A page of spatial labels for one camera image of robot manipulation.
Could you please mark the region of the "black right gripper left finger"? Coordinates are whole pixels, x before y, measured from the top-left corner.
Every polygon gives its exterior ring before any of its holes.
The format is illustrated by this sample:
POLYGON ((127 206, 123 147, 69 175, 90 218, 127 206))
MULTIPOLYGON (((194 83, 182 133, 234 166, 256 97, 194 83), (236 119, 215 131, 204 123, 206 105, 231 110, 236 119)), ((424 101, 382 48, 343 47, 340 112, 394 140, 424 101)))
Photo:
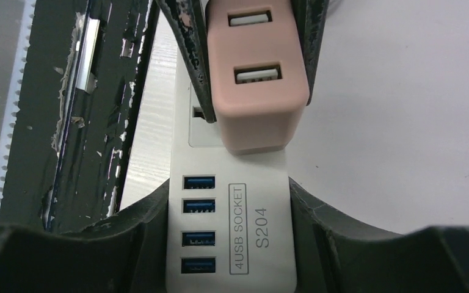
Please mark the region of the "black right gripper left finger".
POLYGON ((0 292, 165 292, 169 183, 83 230, 0 225, 0 292))

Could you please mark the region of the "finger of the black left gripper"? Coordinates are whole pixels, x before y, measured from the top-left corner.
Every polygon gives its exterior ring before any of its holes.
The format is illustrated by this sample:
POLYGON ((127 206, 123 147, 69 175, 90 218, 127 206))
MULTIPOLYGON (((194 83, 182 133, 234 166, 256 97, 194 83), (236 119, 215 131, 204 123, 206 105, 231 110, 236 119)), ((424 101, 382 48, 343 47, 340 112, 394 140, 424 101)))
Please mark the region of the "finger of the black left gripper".
POLYGON ((205 5, 195 0, 161 0, 157 4, 170 24, 204 118, 214 123, 205 5))
POLYGON ((291 1, 310 90, 307 105, 311 103, 313 97, 329 2, 329 0, 291 1))

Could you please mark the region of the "pink adapter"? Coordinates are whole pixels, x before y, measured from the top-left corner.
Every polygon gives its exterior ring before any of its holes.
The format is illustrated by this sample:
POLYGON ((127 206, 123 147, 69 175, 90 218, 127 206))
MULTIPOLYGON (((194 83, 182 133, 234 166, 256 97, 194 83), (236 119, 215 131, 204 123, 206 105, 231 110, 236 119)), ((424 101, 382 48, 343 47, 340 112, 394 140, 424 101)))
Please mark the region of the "pink adapter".
POLYGON ((226 149, 283 149, 310 96, 289 1, 210 1, 206 6, 213 107, 226 149))

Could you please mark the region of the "white power strip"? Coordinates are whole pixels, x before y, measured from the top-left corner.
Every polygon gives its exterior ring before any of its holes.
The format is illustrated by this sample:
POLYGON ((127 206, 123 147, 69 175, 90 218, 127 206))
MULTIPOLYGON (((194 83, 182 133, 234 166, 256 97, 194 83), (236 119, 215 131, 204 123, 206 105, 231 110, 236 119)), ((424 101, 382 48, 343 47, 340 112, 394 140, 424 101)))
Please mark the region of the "white power strip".
POLYGON ((284 151, 230 154, 202 118, 181 56, 175 78, 167 291, 295 292, 284 151))

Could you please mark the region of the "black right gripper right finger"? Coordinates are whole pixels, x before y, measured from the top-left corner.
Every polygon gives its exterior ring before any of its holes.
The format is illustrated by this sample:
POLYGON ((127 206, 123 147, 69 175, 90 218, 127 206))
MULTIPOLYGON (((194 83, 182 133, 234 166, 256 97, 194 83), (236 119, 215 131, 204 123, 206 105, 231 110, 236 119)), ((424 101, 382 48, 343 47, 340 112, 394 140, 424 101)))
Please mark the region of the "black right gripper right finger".
POLYGON ((469 226, 397 234, 289 191, 297 292, 469 292, 469 226))

